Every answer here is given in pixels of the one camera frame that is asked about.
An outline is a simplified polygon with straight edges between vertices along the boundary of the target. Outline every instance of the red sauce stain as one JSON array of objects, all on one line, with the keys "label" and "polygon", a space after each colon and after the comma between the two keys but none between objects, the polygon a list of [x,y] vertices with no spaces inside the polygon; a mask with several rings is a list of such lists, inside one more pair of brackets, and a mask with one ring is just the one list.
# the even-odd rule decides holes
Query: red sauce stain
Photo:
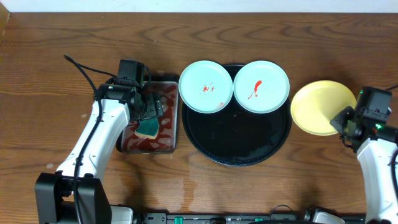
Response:
[{"label": "red sauce stain", "polygon": [[171,85],[168,88],[166,88],[164,91],[165,93],[171,92],[173,90],[175,90],[177,87],[175,85]]},{"label": "red sauce stain", "polygon": [[203,87],[203,92],[206,93],[207,91],[209,91],[212,84],[213,84],[213,82],[210,83],[209,87],[207,87],[207,85],[205,84],[205,86]]},{"label": "red sauce stain", "polygon": [[169,97],[167,97],[165,95],[163,95],[163,96],[167,98],[167,102],[166,102],[167,106],[169,106],[169,107],[170,106],[174,106],[174,100],[172,98],[169,98]]},{"label": "red sauce stain", "polygon": [[250,100],[250,98],[252,97],[252,95],[254,94],[254,96],[258,96],[257,95],[257,89],[259,88],[259,86],[261,85],[261,83],[262,83],[262,81],[261,80],[259,80],[257,83],[256,83],[256,86],[254,86],[254,91],[251,93],[251,95],[249,96],[249,98],[248,98],[248,100]]}]

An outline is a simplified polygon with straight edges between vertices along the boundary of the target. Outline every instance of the green connector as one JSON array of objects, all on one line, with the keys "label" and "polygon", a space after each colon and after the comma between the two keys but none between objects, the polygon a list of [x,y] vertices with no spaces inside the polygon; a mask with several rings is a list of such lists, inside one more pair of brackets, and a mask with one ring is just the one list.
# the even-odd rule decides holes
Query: green connector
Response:
[{"label": "green connector", "polygon": [[183,218],[182,217],[175,217],[174,218],[174,224],[182,224]]}]

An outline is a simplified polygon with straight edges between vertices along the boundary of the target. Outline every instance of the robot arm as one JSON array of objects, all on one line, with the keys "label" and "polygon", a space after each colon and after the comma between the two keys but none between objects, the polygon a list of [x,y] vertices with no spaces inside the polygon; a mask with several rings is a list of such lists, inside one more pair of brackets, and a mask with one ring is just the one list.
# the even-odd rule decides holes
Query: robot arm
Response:
[{"label": "robot arm", "polygon": [[[81,70],[81,65],[66,58]],[[159,94],[144,93],[145,70],[145,65],[137,61],[121,60],[117,78],[95,89],[93,110],[76,146],[55,174],[41,173],[36,181],[39,223],[76,223],[77,218],[84,224],[132,223],[132,209],[111,206],[101,180],[114,145],[128,123],[163,115]],[[75,175],[78,157],[81,162]],[[74,190],[75,202],[65,202],[63,197],[69,197]]]},{"label": "robot arm", "polygon": [[368,138],[357,151],[365,182],[367,214],[370,220],[398,223],[398,204],[391,178],[391,156],[398,149],[394,142]]},{"label": "robot arm", "polygon": [[386,126],[391,97],[389,91],[364,87],[355,110],[347,107],[330,122],[361,164],[368,208],[366,223],[371,220],[398,223],[396,180],[391,173],[391,166],[395,166],[391,164],[392,155],[398,150],[398,129]]},{"label": "robot arm", "polygon": [[[128,125],[130,113],[127,104],[122,104],[118,100],[102,99],[103,117],[97,127],[87,149],[84,153],[82,165],[79,170],[79,177],[92,175],[94,178],[103,180],[106,165],[113,151],[116,140],[122,130]],[[86,128],[81,134],[78,142],[69,154],[67,159],[58,167],[57,172],[62,175],[73,177],[76,166],[76,158],[81,151],[90,131],[93,129],[98,117],[98,104],[93,103],[93,111],[88,120]]]}]

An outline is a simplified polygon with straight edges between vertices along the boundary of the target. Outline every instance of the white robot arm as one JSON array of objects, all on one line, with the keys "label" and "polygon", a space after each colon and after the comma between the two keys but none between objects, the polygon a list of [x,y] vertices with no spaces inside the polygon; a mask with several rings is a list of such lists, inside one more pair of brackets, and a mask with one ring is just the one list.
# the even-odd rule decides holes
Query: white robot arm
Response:
[{"label": "white robot arm", "polygon": [[398,129],[386,126],[391,98],[389,91],[364,87],[355,110],[349,106],[330,122],[361,164],[368,207],[366,223],[371,220],[398,223],[394,157],[398,150]]},{"label": "white robot arm", "polygon": [[368,138],[357,151],[365,182],[366,223],[370,220],[398,223],[397,195],[391,178],[391,157],[396,150],[394,142]]},{"label": "white robot arm", "polygon": [[[99,178],[102,181],[116,140],[129,123],[130,113],[127,104],[122,104],[118,100],[102,99],[101,103],[103,106],[102,121],[99,123],[90,143],[87,145],[78,176],[84,177],[91,174],[92,177]],[[57,172],[73,177],[76,158],[90,131],[93,129],[97,117],[98,104],[94,102],[93,111],[91,112],[86,128],[67,159],[58,167]]]}]

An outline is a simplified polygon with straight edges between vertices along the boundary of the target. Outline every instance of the black round tray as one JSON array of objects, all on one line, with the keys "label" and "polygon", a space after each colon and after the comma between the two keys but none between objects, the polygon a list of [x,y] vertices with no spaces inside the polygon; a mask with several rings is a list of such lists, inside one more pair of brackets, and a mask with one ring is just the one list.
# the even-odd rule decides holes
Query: black round tray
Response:
[{"label": "black round tray", "polygon": [[[243,65],[225,65],[234,80]],[[230,166],[250,166],[268,159],[285,143],[292,125],[289,99],[277,110],[256,114],[233,96],[213,114],[182,105],[182,124],[191,143],[205,156]]]}]

